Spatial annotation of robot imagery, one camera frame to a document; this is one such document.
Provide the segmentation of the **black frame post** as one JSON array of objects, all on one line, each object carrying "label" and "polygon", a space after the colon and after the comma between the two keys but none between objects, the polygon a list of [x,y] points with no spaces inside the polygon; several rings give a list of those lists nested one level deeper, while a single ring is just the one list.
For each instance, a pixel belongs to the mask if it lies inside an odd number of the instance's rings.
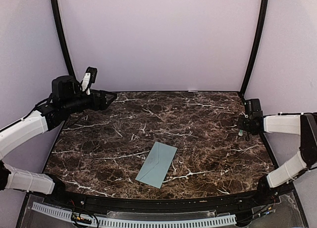
[{"label": "black frame post", "polygon": [[63,30],[63,24],[62,24],[61,14],[59,10],[58,0],[51,0],[51,6],[53,11],[55,28],[56,28],[56,32],[57,32],[57,36],[58,36],[58,40],[59,40],[59,44],[62,51],[64,62],[66,65],[67,72],[70,76],[75,77],[75,72],[73,69],[73,65],[71,62],[71,58],[68,51],[68,46],[66,43],[64,30]]},{"label": "black frame post", "polygon": [[268,0],[261,0],[254,41],[253,41],[248,65],[246,68],[245,76],[240,88],[240,94],[242,96],[244,96],[247,91],[248,84],[250,82],[252,71],[253,71],[255,61],[257,58],[257,54],[258,54],[258,50],[259,50],[259,46],[260,46],[260,42],[262,38],[263,28],[264,28],[267,6],[268,6]]}]

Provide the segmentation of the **left black frame post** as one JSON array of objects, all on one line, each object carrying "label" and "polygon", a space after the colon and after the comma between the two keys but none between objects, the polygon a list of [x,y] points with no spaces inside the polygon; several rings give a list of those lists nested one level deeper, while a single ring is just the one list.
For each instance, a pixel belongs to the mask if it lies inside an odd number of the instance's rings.
[{"label": "left black frame post", "polygon": [[59,10],[58,0],[51,0],[51,6],[53,11],[55,28],[56,28],[56,32],[57,32],[57,36],[58,36],[58,40],[59,40],[59,44],[62,51],[64,62],[66,65],[67,72],[70,76],[75,77],[75,72],[73,69],[73,65],[71,62],[71,58],[68,51],[68,46],[66,43],[64,30],[63,30],[63,24],[62,24],[61,14]]}]

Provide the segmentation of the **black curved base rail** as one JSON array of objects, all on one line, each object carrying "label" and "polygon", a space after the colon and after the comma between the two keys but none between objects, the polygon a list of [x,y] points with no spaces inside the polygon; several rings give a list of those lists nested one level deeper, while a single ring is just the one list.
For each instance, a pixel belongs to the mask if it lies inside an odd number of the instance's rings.
[{"label": "black curved base rail", "polygon": [[249,212],[256,207],[280,202],[277,196],[270,196],[266,199],[255,198],[254,195],[256,193],[256,191],[250,191],[234,195],[194,199],[146,200],[110,198],[66,191],[62,195],[46,195],[44,201],[76,210],[82,208],[96,214],[106,214],[110,211],[140,213],[216,211],[218,214],[241,213]]}]

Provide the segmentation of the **right black frame post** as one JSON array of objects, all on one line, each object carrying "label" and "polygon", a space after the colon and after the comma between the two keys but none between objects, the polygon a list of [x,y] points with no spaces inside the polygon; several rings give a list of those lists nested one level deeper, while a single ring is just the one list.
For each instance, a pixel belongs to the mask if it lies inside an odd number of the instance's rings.
[{"label": "right black frame post", "polygon": [[268,6],[268,0],[261,0],[254,41],[253,41],[248,65],[246,68],[245,76],[240,88],[240,94],[242,96],[244,96],[247,91],[248,84],[250,82],[252,71],[253,71],[255,61],[257,58],[257,54],[258,54],[258,50],[259,50],[259,46],[260,46],[260,42],[262,38],[263,28],[264,28],[267,6]]}]

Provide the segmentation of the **teal envelope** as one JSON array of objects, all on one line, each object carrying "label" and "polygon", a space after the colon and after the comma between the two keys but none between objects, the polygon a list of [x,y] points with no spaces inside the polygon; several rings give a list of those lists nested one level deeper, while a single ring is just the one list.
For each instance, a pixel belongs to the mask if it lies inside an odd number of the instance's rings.
[{"label": "teal envelope", "polygon": [[156,141],[135,180],[160,189],[176,151],[176,147]]}]

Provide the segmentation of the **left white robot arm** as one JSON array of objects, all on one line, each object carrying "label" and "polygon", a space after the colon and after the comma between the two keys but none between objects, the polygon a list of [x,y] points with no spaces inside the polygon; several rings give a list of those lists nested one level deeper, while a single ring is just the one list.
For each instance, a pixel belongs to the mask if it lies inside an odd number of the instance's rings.
[{"label": "left white robot arm", "polygon": [[[117,94],[103,90],[92,90],[96,72],[90,69],[81,82],[73,76],[60,76],[52,81],[50,96],[35,105],[23,118],[0,131],[0,158],[30,139],[49,132],[65,122],[67,118],[85,110],[103,111],[117,99]],[[0,188],[26,192],[50,194],[59,206],[66,206],[70,196],[62,183],[52,175],[38,174],[0,163]]]}]

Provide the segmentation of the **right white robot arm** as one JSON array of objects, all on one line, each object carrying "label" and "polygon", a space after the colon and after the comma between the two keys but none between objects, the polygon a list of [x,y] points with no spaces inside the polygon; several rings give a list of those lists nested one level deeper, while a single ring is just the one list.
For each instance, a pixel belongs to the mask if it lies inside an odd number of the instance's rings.
[{"label": "right white robot arm", "polygon": [[269,116],[240,115],[237,128],[256,135],[282,133],[300,136],[296,154],[274,171],[259,180],[253,201],[264,205],[272,197],[272,191],[294,181],[307,171],[316,169],[317,163],[317,115],[316,113],[278,114]]}]

